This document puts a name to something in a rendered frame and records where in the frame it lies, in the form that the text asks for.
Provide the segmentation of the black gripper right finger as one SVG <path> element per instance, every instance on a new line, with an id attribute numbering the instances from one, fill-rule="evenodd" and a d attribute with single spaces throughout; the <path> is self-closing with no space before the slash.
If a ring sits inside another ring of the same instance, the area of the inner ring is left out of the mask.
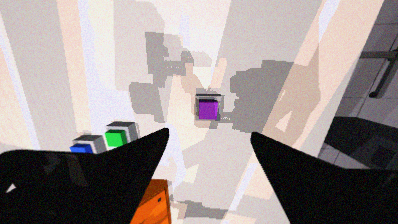
<path id="1" fill-rule="evenodd" d="M 365 224 L 398 197 L 397 170 L 344 169 L 258 132 L 250 142 L 290 224 Z"/>

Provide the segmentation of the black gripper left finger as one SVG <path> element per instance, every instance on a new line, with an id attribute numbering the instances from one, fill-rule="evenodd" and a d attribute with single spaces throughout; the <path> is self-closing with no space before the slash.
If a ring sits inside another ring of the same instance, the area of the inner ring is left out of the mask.
<path id="1" fill-rule="evenodd" d="M 105 151 L 14 149 L 0 154 L 18 185 L 78 189 L 95 224 L 131 224 L 162 158 L 169 128 Z"/>

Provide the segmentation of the purple button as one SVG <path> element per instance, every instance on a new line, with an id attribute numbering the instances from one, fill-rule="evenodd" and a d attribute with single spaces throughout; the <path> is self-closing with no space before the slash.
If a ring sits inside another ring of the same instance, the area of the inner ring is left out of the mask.
<path id="1" fill-rule="evenodd" d="M 220 94 L 196 94 L 195 120 L 220 121 L 221 102 Z"/>

